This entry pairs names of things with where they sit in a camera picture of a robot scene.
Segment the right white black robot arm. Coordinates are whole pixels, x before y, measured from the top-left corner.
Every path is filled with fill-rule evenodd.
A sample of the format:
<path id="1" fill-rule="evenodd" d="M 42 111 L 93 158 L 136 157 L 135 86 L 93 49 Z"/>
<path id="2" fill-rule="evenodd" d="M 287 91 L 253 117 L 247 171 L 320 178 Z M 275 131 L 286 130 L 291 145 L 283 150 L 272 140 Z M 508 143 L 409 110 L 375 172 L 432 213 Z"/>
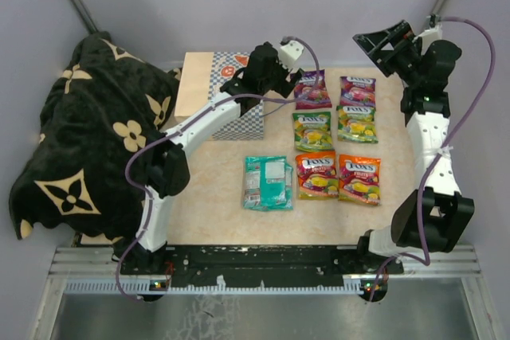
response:
<path id="1" fill-rule="evenodd" d="M 462 50 L 443 39 L 434 24 L 415 34 L 407 21 L 373 33 L 358 33 L 354 42 L 384 76 L 404 83 L 400 110 L 414 152 L 414 190 L 395 211 L 390 225 L 359 238 L 356 263 L 372 273 L 386 258 L 421 249 L 425 264 L 434 252 L 451 252 L 475 212 L 474 201 L 461 194 L 453 173 L 449 145 L 449 77 Z"/>

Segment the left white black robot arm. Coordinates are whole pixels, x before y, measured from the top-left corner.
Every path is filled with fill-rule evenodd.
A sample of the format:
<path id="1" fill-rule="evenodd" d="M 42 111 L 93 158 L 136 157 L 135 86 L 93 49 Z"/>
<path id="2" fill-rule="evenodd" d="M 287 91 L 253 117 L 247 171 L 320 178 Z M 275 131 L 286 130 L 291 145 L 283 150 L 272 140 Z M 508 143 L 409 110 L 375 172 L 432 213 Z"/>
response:
<path id="1" fill-rule="evenodd" d="M 242 117 L 260 102 L 269 102 L 268 92 L 278 93 L 271 101 L 288 104 L 302 72 L 293 67 L 304 52 L 304 44 L 285 37 L 278 47 L 265 42 L 249 55 L 247 65 L 219 88 L 202 108 L 134 154 L 126 165 L 127 182 L 145 194 L 139 228 L 130 248 L 139 252 L 137 263 L 155 274 L 164 268 L 167 224 L 175 196 L 190 181 L 188 160 L 213 134 Z"/>

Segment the purple snack packet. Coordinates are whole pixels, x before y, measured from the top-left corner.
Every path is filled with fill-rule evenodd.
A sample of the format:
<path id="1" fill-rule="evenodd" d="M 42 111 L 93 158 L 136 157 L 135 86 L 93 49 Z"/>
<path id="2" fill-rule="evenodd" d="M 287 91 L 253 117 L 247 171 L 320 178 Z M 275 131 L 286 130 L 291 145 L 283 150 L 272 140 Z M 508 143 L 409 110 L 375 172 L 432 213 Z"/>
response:
<path id="1" fill-rule="evenodd" d="M 294 88 L 296 110 L 315 110 L 332 107 L 325 84 L 325 71 L 306 71 Z"/>
<path id="2" fill-rule="evenodd" d="M 341 76 L 341 106 L 375 107 L 375 78 Z"/>

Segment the teal snack packet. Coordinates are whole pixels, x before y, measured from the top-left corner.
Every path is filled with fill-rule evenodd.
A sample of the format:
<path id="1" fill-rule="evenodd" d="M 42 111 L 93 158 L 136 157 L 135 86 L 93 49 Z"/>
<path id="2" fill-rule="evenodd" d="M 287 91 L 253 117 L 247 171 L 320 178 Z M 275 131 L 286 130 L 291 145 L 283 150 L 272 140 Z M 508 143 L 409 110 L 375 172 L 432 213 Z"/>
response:
<path id="1" fill-rule="evenodd" d="M 261 208 L 261 160 L 256 157 L 245 158 L 243 207 Z"/>
<path id="2" fill-rule="evenodd" d="M 261 211 L 292 210 L 293 168 L 285 156 L 260 157 L 261 176 L 259 182 Z"/>

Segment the green Fox's candy packet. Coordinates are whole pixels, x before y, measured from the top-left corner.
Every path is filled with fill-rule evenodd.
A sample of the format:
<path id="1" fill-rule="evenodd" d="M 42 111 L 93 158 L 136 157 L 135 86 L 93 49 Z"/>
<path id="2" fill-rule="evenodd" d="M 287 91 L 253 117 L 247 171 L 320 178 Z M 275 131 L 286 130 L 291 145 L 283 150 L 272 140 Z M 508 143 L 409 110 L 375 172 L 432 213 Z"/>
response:
<path id="1" fill-rule="evenodd" d="M 302 152 L 334 150 L 331 112 L 295 112 L 292 114 L 294 147 Z"/>

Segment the blue checkered paper bag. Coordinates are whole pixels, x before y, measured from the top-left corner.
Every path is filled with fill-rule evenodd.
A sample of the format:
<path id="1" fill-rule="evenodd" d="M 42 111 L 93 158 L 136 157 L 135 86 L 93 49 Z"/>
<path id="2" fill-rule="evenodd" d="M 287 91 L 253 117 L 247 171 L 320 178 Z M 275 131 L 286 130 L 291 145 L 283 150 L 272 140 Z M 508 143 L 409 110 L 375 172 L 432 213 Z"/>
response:
<path id="1" fill-rule="evenodd" d="M 174 118 L 178 123 L 193 115 L 219 92 L 234 73 L 248 64 L 243 52 L 188 52 L 185 54 Z M 225 125 L 212 135 L 213 140 L 262 140 L 264 104 L 258 104 L 241 118 Z"/>

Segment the orange snack packet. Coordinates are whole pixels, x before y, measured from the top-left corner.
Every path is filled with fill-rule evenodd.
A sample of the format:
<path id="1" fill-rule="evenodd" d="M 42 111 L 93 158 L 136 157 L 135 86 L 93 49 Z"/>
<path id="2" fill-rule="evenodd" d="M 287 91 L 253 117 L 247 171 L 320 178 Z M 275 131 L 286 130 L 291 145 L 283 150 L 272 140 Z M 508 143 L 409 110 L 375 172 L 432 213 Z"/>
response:
<path id="1" fill-rule="evenodd" d="M 380 158 L 339 155 L 339 200 L 381 205 Z"/>
<path id="2" fill-rule="evenodd" d="M 299 154 L 295 160 L 299 199 L 322 200 L 339 196 L 334 150 Z"/>

